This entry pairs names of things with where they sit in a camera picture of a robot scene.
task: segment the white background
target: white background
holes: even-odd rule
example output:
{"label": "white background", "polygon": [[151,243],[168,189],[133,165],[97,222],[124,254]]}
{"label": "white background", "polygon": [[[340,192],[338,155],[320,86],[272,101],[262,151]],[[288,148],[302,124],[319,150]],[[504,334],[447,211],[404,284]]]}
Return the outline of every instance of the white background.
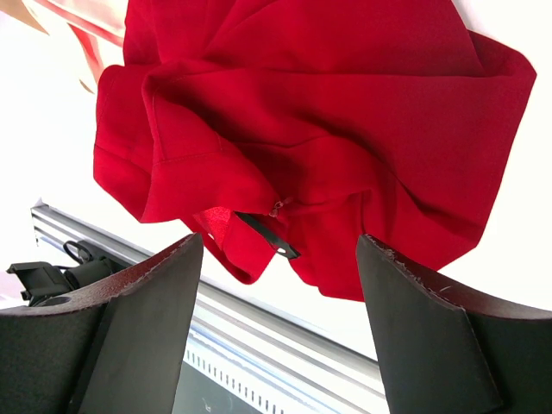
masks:
{"label": "white background", "polygon": [[[443,272],[552,310],[552,10],[542,0],[465,0],[457,6],[470,28],[525,54],[538,77],[486,233]],[[39,197],[151,251],[187,232],[181,223],[138,224],[93,182],[94,99],[45,35],[0,16],[0,268],[37,259],[28,209]],[[321,297],[284,260],[272,263],[253,286],[235,282],[209,255],[204,273],[374,356],[363,304]]]}

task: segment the hanging clothing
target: hanging clothing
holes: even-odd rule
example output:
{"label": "hanging clothing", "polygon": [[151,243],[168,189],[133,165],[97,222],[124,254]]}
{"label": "hanging clothing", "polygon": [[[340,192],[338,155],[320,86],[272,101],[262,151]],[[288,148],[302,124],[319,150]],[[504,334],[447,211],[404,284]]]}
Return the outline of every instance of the hanging clothing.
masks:
{"label": "hanging clothing", "polygon": [[486,226],[535,80],[451,2],[130,0],[99,83],[96,181],[182,220],[243,283],[291,244],[323,295],[363,300],[369,234],[432,269]]}

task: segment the seam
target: seam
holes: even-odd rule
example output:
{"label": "seam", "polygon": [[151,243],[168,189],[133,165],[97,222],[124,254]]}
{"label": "seam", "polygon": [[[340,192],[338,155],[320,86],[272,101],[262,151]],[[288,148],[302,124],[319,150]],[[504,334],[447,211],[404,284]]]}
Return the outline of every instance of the seam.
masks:
{"label": "seam", "polygon": [[149,172],[145,171],[145,170],[142,169],[140,166],[137,166],[134,162],[132,162],[132,161],[130,161],[130,160],[127,160],[126,158],[122,157],[121,155],[114,154],[114,153],[112,153],[111,151],[108,151],[107,149],[102,148],[102,147],[100,147],[100,146],[97,145],[97,144],[94,144],[94,148],[95,148],[95,149],[99,149],[99,150],[105,152],[107,155],[110,155],[110,156],[113,157],[113,158],[117,158],[118,160],[123,161],[125,164],[128,164],[129,166],[132,166],[133,168],[135,168],[135,169],[136,169],[137,171],[139,171],[140,173],[146,175],[148,179],[151,179],[151,175],[149,174]]}
{"label": "seam", "polygon": [[138,122],[135,122],[135,128],[134,128],[134,131],[132,133],[132,137],[135,138],[135,142],[134,142],[134,145],[131,146],[127,152],[127,155],[126,155],[126,159],[130,162],[132,162],[134,164],[134,162],[132,161],[132,158],[134,157],[135,153],[136,153],[136,149],[139,147],[139,144],[136,140],[136,137],[138,136],[138,129],[140,128],[140,124]]}
{"label": "seam", "polygon": [[[168,83],[161,82],[159,85],[157,85],[155,90],[152,92],[152,107],[153,107],[153,112],[154,112],[155,132],[157,133],[157,136],[159,137],[158,146],[159,146],[159,150],[160,150],[160,157],[162,158],[163,161],[166,160],[166,155],[165,155],[165,149],[163,148],[163,144],[162,144],[163,140],[162,140],[162,137],[161,137],[159,124],[157,123],[157,104],[155,102],[157,96],[160,93],[160,89],[164,88],[164,87],[167,87],[167,86],[170,86],[170,85],[173,85],[173,84],[176,84],[180,80],[182,80],[184,78],[187,78],[187,77],[190,77],[190,76],[204,75],[204,74],[207,74],[207,73],[214,73],[214,72],[228,72],[228,71],[229,71],[228,69],[224,69],[224,70],[217,70],[217,71],[211,71],[211,72],[187,73],[186,75],[182,75],[182,76],[179,76],[175,79],[172,79]],[[223,144],[221,143],[220,136],[218,136],[218,140],[219,140],[219,146],[220,146],[221,151],[222,151]]]}
{"label": "seam", "polygon": [[220,152],[223,153],[224,150],[223,150],[223,140],[221,139],[221,136],[215,132],[216,134],[216,138],[218,139],[218,147],[220,148]]}
{"label": "seam", "polygon": [[245,17],[243,20],[241,20],[240,22],[238,22],[235,26],[232,26],[231,28],[228,28],[225,32],[222,32],[222,33],[219,33],[219,32],[216,32],[216,35],[228,35],[229,33],[231,33],[233,30],[235,30],[236,28],[239,28],[244,22],[246,22],[247,20],[249,20],[251,17],[253,16],[256,16],[258,15],[261,11],[263,11],[264,9],[266,9],[267,7],[269,6],[272,6],[273,4],[279,2],[279,0],[272,0],[270,2],[268,2],[267,4],[264,4],[263,6],[261,6],[259,9],[257,9],[256,11],[254,11],[253,13],[251,13],[249,16]]}
{"label": "seam", "polygon": [[224,232],[224,238],[221,241],[221,247],[220,247],[220,250],[221,252],[224,253],[225,257],[228,257],[226,255],[226,245],[228,244],[228,240],[229,240],[228,235],[231,234],[232,227],[235,226],[236,219],[239,220],[238,216],[234,213],[234,211],[230,210],[230,219],[227,221],[226,231]]}
{"label": "seam", "polygon": [[219,33],[221,31],[221,28],[224,27],[224,25],[228,21],[229,17],[232,16],[232,12],[234,11],[236,3],[238,3],[238,2],[234,1],[232,6],[230,6],[228,11],[226,12],[226,16],[223,18],[223,21],[218,25],[218,28],[215,30],[215,33],[210,37],[209,41],[206,42],[206,44],[205,44],[205,40],[204,40],[204,54],[208,54],[211,43],[217,38],[217,36],[219,35]]}
{"label": "seam", "polygon": [[361,192],[361,209],[359,211],[359,221],[361,225],[361,232],[363,235],[366,234],[366,225],[364,223],[364,215],[362,214],[362,212],[364,211],[364,204],[366,203],[365,197],[366,197],[366,192],[365,191]]}
{"label": "seam", "polygon": [[97,126],[98,126],[98,129],[99,129],[100,123],[101,123],[102,120],[104,119],[105,108],[107,107],[108,99],[109,99],[109,97],[110,97],[110,95],[111,95],[111,92],[113,91],[113,84],[114,84],[115,81],[116,81],[117,79],[119,79],[120,77],[121,77],[121,71],[118,71],[118,74],[117,74],[116,76],[114,76],[113,79],[111,80],[110,88],[108,89],[107,95],[105,96],[105,99],[103,100],[104,104],[103,104],[102,112],[100,112],[100,115],[97,117]]}
{"label": "seam", "polygon": [[322,139],[322,138],[328,138],[328,137],[341,138],[337,135],[324,133],[324,134],[320,134],[320,135],[309,136],[309,137],[305,138],[304,141],[301,141],[301,142],[298,142],[297,144],[292,144],[292,145],[282,145],[282,144],[276,143],[276,142],[254,142],[254,141],[236,141],[236,140],[232,140],[232,143],[236,144],[236,145],[241,145],[241,146],[244,146],[244,147],[246,147],[246,146],[277,147],[277,148],[291,149],[291,148],[295,148],[295,147],[301,147],[302,145],[306,145],[306,144],[310,143],[311,141],[315,141],[315,140]]}
{"label": "seam", "polygon": [[213,154],[219,154],[219,153],[221,153],[221,151],[216,150],[216,151],[209,151],[208,153],[190,154],[190,155],[185,155],[184,157],[171,158],[170,160],[157,161],[154,163],[154,166],[159,166],[162,164],[172,164],[173,162],[180,162],[180,161],[190,160],[194,158],[201,158],[207,155],[213,155]]}

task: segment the red fabric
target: red fabric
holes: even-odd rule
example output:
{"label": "red fabric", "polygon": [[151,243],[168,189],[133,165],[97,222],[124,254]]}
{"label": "red fabric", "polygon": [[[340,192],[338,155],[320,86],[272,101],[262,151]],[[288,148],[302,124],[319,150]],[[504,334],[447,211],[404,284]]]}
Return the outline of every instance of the red fabric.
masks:
{"label": "red fabric", "polygon": [[361,234],[434,269],[478,243],[536,75],[449,1],[130,0],[126,23],[94,173],[138,220],[182,219],[253,283],[254,214],[353,300]]}

